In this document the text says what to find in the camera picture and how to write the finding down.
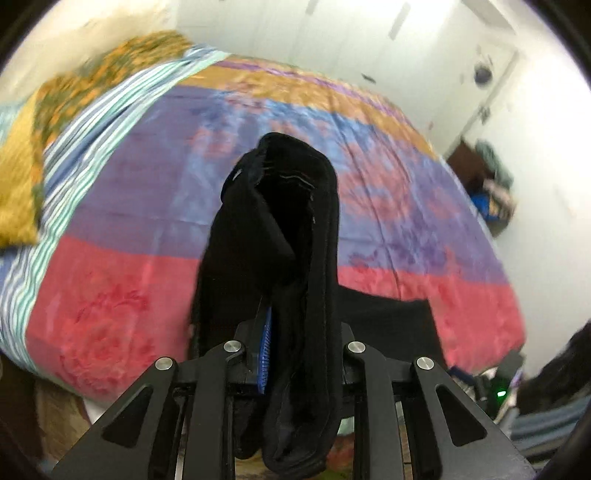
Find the red bedsheet section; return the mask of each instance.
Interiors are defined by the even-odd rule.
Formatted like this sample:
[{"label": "red bedsheet section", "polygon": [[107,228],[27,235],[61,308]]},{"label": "red bedsheet section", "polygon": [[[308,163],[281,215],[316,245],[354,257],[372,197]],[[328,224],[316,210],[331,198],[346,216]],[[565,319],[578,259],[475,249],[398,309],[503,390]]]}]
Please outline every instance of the red bedsheet section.
[{"label": "red bedsheet section", "polygon": [[[514,321],[520,312],[508,284],[481,284],[452,275],[438,277],[347,266],[339,267],[339,283],[383,297],[428,299],[447,364],[469,372],[496,365],[497,352],[519,349],[525,342],[522,323]],[[496,309],[486,310],[483,305],[494,305]]]},{"label": "red bedsheet section", "polygon": [[185,360],[198,266],[65,235],[29,321],[33,361],[81,395],[111,401],[157,358]]},{"label": "red bedsheet section", "polygon": [[[65,235],[31,314],[28,351],[81,395],[113,400],[157,358],[186,359],[198,267],[198,260],[126,254]],[[346,266],[339,267],[339,283],[401,300],[429,299],[449,365],[479,370],[497,360],[486,352],[524,341],[521,324],[511,321],[519,312],[509,285]],[[482,310],[491,302],[496,310]],[[471,333],[474,322],[478,335]],[[466,356],[462,345],[479,355]]]}]

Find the black cloth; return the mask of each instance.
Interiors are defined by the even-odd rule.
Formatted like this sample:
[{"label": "black cloth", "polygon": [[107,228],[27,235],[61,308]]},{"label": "black cloth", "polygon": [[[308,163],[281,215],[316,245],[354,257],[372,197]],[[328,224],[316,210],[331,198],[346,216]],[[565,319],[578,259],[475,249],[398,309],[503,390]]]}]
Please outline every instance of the black cloth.
[{"label": "black cloth", "polygon": [[591,320],[569,340],[563,352],[517,390],[522,415],[568,404],[578,393],[591,392]]},{"label": "black cloth", "polygon": [[304,142],[265,135],[238,161],[221,197],[197,276],[190,355],[271,309],[268,384],[264,396],[234,404],[235,455],[262,448],[282,478],[309,478],[325,468],[342,418],[341,321],[386,355],[443,363],[433,318],[425,302],[338,286],[336,175]]},{"label": "black cloth", "polygon": [[339,321],[351,326],[355,340],[384,356],[405,362],[427,356],[447,369],[427,300],[393,300],[339,286],[336,311]]}]

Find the metal screw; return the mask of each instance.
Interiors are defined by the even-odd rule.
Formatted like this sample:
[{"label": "metal screw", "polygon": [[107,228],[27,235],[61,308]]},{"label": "metal screw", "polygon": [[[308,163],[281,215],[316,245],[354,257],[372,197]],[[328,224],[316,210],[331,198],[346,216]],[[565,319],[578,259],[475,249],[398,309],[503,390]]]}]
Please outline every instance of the metal screw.
[{"label": "metal screw", "polygon": [[223,344],[223,349],[226,352],[234,353],[242,348],[242,344],[238,340],[229,340]]},{"label": "metal screw", "polygon": [[431,370],[435,366],[433,360],[431,360],[427,356],[422,356],[421,358],[417,359],[417,367],[422,368],[423,370]]},{"label": "metal screw", "polygon": [[365,345],[361,342],[351,342],[347,345],[349,351],[353,353],[363,353],[365,352]]},{"label": "metal screw", "polygon": [[158,370],[168,370],[171,366],[173,366],[173,359],[163,356],[156,360],[155,365]]}]

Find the clothes pile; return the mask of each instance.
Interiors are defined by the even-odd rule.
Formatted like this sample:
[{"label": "clothes pile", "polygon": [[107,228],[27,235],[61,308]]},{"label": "clothes pile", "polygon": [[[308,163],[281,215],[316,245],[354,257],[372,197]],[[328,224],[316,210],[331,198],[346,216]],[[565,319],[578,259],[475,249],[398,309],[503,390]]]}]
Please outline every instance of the clothes pile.
[{"label": "clothes pile", "polygon": [[541,469],[574,430],[591,402],[591,320],[534,378],[522,382],[507,432]]},{"label": "clothes pile", "polygon": [[478,140],[475,150],[494,173],[494,179],[484,180],[482,191],[470,197],[472,203],[487,222],[507,223],[513,217],[517,206],[510,193],[513,175],[503,165],[492,145],[487,141]]}]

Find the yellow floral pillowcase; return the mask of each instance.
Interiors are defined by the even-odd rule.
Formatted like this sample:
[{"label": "yellow floral pillowcase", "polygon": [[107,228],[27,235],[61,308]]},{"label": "yellow floral pillowcase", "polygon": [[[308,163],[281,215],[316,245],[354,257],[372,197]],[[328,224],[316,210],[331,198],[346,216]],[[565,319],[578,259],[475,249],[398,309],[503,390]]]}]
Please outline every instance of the yellow floral pillowcase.
[{"label": "yellow floral pillowcase", "polygon": [[191,42],[160,31],[123,42],[29,98],[0,147],[0,249],[37,243],[43,205],[43,151],[85,107],[133,74],[179,58]]}]

